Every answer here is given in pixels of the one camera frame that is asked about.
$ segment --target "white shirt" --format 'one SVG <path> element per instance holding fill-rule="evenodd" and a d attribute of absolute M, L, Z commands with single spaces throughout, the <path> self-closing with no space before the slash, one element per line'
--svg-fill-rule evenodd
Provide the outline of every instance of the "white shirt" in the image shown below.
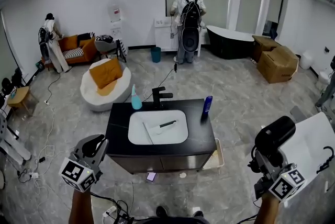
<path fill-rule="evenodd" d="M 47 19 L 46 22 L 44 22 L 44 26 L 48 29 L 49 32 L 53 34 L 53 37 L 56 37 L 56 33 L 53 30 L 54 20 L 53 19 Z"/>
<path fill-rule="evenodd" d="M 197 4 L 199 5 L 200 7 L 200 10 L 203 10 L 203 9 L 206 9 L 206 6 L 204 4 L 204 1 L 203 0 L 198 0 Z M 184 7 L 187 5 L 187 2 L 186 0 L 174 0 L 173 4 L 172 4 L 172 7 L 173 8 L 177 8 L 177 11 L 178 11 L 178 15 L 175 19 L 175 22 L 178 24 L 178 26 L 181 25 L 181 22 L 180 22 L 180 15 L 182 14 L 183 12 L 183 9 Z"/>

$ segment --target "striped cushion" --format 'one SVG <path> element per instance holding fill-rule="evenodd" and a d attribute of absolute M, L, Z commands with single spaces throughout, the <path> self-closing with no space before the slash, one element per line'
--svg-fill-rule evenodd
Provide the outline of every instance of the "striped cushion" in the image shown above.
<path fill-rule="evenodd" d="M 73 58 L 81 57 L 83 55 L 84 55 L 84 52 L 81 47 L 63 52 L 63 56 L 65 57 L 65 59 L 73 59 Z"/>

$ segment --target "white sink basin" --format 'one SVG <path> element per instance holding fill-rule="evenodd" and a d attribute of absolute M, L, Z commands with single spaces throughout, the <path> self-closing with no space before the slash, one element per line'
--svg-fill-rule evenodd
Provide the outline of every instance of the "white sink basin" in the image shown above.
<path fill-rule="evenodd" d="M 174 123 L 160 127 L 168 122 Z M 187 137 L 186 115 L 181 110 L 139 111 L 130 117 L 128 139 L 135 145 L 178 144 Z"/>

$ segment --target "sink vanity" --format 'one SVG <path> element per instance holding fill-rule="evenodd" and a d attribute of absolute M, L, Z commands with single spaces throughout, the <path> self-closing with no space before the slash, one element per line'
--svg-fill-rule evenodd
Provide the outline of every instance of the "sink vanity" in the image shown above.
<path fill-rule="evenodd" d="M 203 99 L 114 103 L 106 137 L 107 155 L 129 173 L 200 170 L 216 150 Z"/>

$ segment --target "blue trash bin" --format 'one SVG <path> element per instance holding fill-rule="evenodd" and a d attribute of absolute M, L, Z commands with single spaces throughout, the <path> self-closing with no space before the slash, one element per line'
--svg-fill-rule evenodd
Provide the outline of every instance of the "blue trash bin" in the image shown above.
<path fill-rule="evenodd" d="M 151 48 L 151 58 L 152 58 L 152 62 L 154 63 L 158 63 L 161 61 L 161 48 L 160 47 Z"/>

